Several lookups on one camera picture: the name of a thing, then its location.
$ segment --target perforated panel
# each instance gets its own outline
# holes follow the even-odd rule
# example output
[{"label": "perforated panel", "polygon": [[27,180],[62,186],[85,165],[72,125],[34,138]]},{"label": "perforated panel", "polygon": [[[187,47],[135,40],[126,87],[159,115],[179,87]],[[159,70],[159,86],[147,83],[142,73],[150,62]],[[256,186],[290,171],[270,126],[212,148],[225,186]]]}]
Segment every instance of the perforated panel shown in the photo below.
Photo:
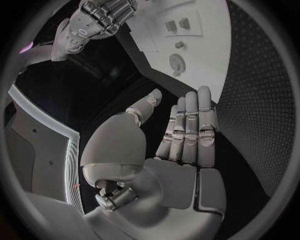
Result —
[{"label": "perforated panel", "polygon": [[290,80],[276,48],[259,25],[236,4],[229,1],[228,7],[232,46],[217,107],[220,129],[271,196],[286,170],[294,140]]}]

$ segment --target mesh surface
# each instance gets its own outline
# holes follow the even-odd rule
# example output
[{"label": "mesh surface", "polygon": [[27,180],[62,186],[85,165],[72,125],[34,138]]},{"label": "mesh surface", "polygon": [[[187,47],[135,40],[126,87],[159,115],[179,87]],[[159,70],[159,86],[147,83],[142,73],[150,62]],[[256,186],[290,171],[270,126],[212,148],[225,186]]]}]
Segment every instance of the mesh surface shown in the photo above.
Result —
[{"label": "mesh surface", "polygon": [[271,196],[286,170],[294,141],[290,80],[264,31],[236,4],[229,1],[228,7],[232,46],[217,107],[220,130]]}]

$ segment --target pink light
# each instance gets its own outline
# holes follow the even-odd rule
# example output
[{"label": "pink light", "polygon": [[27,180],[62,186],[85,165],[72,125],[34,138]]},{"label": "pink light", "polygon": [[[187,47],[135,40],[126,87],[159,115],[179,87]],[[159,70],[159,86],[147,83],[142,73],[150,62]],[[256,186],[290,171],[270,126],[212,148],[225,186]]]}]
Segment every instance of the pink light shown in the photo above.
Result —
[{"label": "pink light", "polygon": [[28,51],[29,49],[31,49],[33,47],[33,45],[34,45],[34,42],[32,41],[29,45],[22,48],[22,50],[20,51],[20,54],[22,54],[22,53]]}]

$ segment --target robotic arm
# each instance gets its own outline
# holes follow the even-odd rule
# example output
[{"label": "robotic arm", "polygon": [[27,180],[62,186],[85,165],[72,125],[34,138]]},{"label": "robotic arm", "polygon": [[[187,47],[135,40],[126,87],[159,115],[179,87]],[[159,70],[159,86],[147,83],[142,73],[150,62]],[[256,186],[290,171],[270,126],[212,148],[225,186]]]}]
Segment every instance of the robotic arm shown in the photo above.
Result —
[{"label": "robotic arm", "polygon": [[63,61],[81,52],[90,39],[113,36],[136,10],[136,0],[81,0],[70,19],[58,26],[51,60]]}]

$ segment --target white panel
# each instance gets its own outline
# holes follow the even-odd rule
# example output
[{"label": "white panel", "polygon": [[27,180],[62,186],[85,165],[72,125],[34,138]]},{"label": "white panel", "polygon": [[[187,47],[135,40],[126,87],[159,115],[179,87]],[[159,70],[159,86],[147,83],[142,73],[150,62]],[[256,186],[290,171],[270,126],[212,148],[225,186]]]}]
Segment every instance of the white panel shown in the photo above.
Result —
[{"label": "white panel", "polygon": [[[183,18],[188,18],[190,29],[179,26]],[[167,31],[168,21],[175,21],[177,31]],[[153,69],[172,77],[169,56],[179,54],[186,70],[176,79],[196,90],[209,86],[212,100],[219,101],[231,53],[231,23],[225,0],[149,0],[139,5],[127,23]],[[179,41],[185,47],[175,48]]]}]

